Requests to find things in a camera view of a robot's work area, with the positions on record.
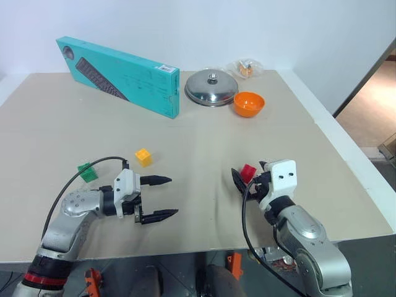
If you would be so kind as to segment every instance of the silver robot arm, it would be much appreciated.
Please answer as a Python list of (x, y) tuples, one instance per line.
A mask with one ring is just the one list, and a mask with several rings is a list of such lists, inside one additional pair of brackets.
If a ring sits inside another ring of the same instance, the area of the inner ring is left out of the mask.
[(135, 215), (135, 222), (160, 222), (178, 210), (159, 210), (143, 215), (141, 184), (163, 184), (164, 176), (143, 176), (123, 169), (114, 180), (114, 190), (104, 186), (98, 190), (69, 193), (61, 202), (59, 215), (49, 225), (37, 254), (24, 279), (17, 285), (14, 297), (58, 297), (87, 238), (91, 223), (97, 218)]
[[(252, 180), (256, 193), (249, 193), (249, 199), (258, 201), (275, 227), (275, 241), (296, 261), (306, 294), (351, 297), (351, 270), (345, 256), (329, 241), (323, 224), (292, 200), (297, 186), (295, 161), (260, 164), (264, 173)], [(232, 170), (232, 174), (237, 188), (248, 191), (239, 173)]]

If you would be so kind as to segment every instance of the teal keyboard box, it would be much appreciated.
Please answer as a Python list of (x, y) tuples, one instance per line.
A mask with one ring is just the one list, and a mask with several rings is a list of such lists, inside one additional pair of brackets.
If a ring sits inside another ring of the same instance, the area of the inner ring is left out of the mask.
[(172, 119), (179, 114), (178, 68), (71, 37), (56, 42), (76, 81)]

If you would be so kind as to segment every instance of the product label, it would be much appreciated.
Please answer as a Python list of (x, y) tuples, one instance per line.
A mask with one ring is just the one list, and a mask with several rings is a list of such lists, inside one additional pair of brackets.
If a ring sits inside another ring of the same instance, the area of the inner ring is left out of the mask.
[(168, 73), (172, 73), (175, 70), (175, 68), (167, 65), (162, 65), (161, 67), (158, 67), (158, 69)]

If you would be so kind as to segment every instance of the cable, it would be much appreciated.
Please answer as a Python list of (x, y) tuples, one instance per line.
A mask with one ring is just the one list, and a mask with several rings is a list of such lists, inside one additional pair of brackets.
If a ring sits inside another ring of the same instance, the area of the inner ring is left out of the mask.
[(78, 178), (81, 173), (83, 173), (85, 170), (88, 170), (90, 167), (92, 167), (93, 165), (102, 162), (102, 161), (106, 161), (106, 160), (121, 160), (123, 161), (123, 168), (129, 168), (128, 165), (128, 161), (124, 158), (121, 157), (105, 157), (96, 161), (93, 161), (92, 163), (90, 163), (87, 167), (85, 167), (84, 169), (80, 170), (79, 172), (77, 172), (63, 187), (63, 189), (61, 189), (61, 192), (59, 192), (58, 196), (56, 197), (54, 203), (51, 206), (51, 209), (49, 210), (48, 214), (47, 214), (47, 219), (45, 220), (45, 224), (44, 224), (44, 228), (43, 228), (43, 234), (41, 235), (41, 238), (43, 239), (47, 229), (48, 229), (48, 225), (50, 223), (51, 220), (51, 216), (55, 210), (56, 204), (58, 204), (60, 198), (62, 197), (62, 195), (65, 193), (66, 189), (70, 186), (70, 184), (76, 179)]
[(1, 290), (0, 293), (2, 293), (3, 291), (6, 290), (6, 288), (8, 288), (9, 286), (11, 286), (13, 283), (15, 283), (16, 280), (18, 280), (18, 278), (20, 278), (23, 275), (23, 273), (21, 273), (20, 275), (18, 275), (17, 277), (15, 277), (15, 279), (13, 279), (11, 282), (9, 282), (8, 284), (5, 284)]
[(8, 285), (8, 283), (10, 282), (10, 280), (12, 279), (12, 276), (14, 275), (14, 272), (11, 272), (10, 277), (8, 278), (8, 281), (6, 281), (6, 283), (1, 287), (0, 289), (0, 293), (6, 288), (6, 286)]
[(278, 247), (280, 247), (280, 249), (282, 251), (284, 251), (286, 254), (288, 254), (290, 257), (292, 257), (294, 259), (293, 255), (291, 255), (290, 252), (278, 241), (278, 234), (277, 234), (277, 226), (276, 225), (273, 226), (273, 238), (274, 238), (276, 244), (278, 245)]
[(254, 184), (254, 181), (252, 180), (246, 187), (244, 193), (243, 193), (243, 201), (242, 201), (242, 230), (243, 230), (243, 236), (245, 237), (246, 243), (249, 246), (250, 251), (252, 252), (253, 256), (257, 259), (257, 261), (259, 261), (259, 263), (264, 266), (265, 269), (267, 269), (274, 277), (276, 277), (277, 279), (279, 279), (282, 283), (284, 283), (286, 286), (288, 286), (289, 288), (291, 288), (295, 293), (299, 294), (301, 297), (306, 297), (306, 295), (304, 295), (301, 291), (299, 291), (299, 289), (297, 289), (296, 287), (294, 287), (291, 283), (289, 283), (287, 280), (285, 280), (284, 278), (282, 278), (279, 274), (277, 274), (275, 271), (272, 270), (272, 268), (265, 263), (260, 257), (259, 255), (257, 255), (256, 251), (254, 250), (252, 243), (250, 242), (249, 236), (248, 236), (248, 232), (246, 230), (246, 201), (248, 199), (248, 194), (249, 194), (249, 190), (252, 187), (252, 185)]

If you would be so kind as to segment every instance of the lid knob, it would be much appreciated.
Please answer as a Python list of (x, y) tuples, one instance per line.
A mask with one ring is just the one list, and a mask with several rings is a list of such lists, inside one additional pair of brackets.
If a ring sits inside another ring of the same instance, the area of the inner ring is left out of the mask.
[(217, 84), (217, 74), (216, 73), (209, 74), (208, 83), (210, 83), (211, 85)]

